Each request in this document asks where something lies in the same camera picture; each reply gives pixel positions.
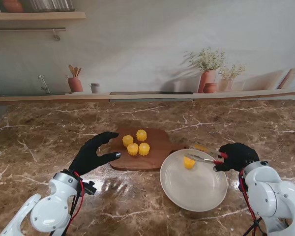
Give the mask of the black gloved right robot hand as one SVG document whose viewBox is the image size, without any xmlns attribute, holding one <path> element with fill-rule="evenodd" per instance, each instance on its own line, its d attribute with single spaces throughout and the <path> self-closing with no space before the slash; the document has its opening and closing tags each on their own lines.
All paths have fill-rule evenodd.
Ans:
<svg viewBox="0 0 295 236">
<path fill-rule="evenodd" d="M 219 152 L 227 155 L 223 164 L 213 167 L 216 172 L 227 172 L 235 170 L 240 172 L 243 168 L 253 162 L 259 161 L 256 151 L 242 143 L 226 144 L 220 147 Z"/>
</svg>

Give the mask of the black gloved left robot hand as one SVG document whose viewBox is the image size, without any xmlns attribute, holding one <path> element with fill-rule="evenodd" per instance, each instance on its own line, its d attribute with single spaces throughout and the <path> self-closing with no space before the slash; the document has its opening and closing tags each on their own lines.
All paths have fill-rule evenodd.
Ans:
<svg viewBox="0 0 295 236">
<path fill-rule="evenodd" d="M 70 172 L 77 172 L 79 176 L 120 158 L 120 152 L 107 153 L 102 156 L 97 155 L 98 148 L 107 144 L 110 139 L 118 137 L 115 132 L 103 132 L 89 139 L 79 150 L 76 157 L 69 166 Z"/>
</svg>

